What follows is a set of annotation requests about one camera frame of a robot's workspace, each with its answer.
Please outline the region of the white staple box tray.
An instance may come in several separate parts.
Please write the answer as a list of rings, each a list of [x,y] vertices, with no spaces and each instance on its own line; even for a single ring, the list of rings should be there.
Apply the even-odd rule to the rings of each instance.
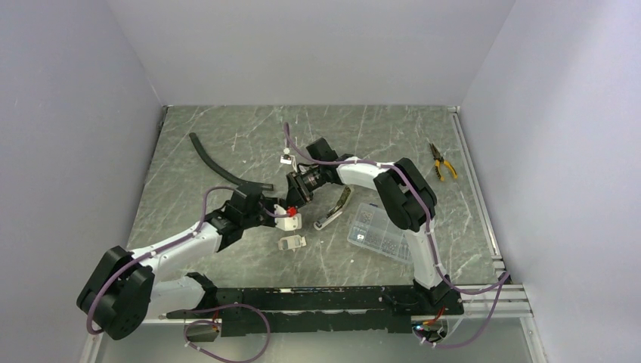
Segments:
[[[296,250],[306,246],[306,239],[299,234],[282,237],[277,242],[278,249],[281,251]]]

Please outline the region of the pale green white stapler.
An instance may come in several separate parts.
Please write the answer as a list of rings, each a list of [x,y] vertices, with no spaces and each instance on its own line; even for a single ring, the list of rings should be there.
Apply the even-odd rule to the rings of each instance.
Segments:
[[[332,207],[328,212],[326,212],[323,216],[321,216],[319,219],[317,219],[314,222],[313,224],[314,228],[320,231],[325,227],[327,227],[331,222],[333,222],[339,216],[341,216],[345,206],[350,201],[352,193],[353,193],[353,188],[351,186],[346,185],[343,188],[342,193],[339,199],[336,201],[336,204],[334,205],[334,207]]]

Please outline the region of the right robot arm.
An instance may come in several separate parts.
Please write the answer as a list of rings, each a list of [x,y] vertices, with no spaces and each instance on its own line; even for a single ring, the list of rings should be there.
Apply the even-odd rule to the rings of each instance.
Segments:
[[[286,174],[286,205],[301,208],[313,200],[314,191],[326,184],[353,185],[375,190],[389,220],[404,232],[413,260],[416,305],[432,314],[445,302],[438,285],[437,253],[429,243],[429,224],[437,197],[413,161],[403,157],[393,163],[376,163],[351,154],[338,155],[324,138],[307,146],[311,164],[305,171]]]

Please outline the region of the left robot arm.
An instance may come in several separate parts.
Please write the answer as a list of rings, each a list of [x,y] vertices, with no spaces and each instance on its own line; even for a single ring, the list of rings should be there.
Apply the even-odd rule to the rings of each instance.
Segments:
[[[215,311],[216,286],[199,273],[173,281],[166,276],[192,260],[221,252],[251,228],[294,231],[302,225],[296,207],[266,197],[257,187],[243,185],[231,193],[213,211],[207,209],[205,194],[197,222],[172,237],[134,250],[116,246],[106,251],[76,300],[86,314],[86,330],[121,340],[149,315],[186,309],[205,318]]]

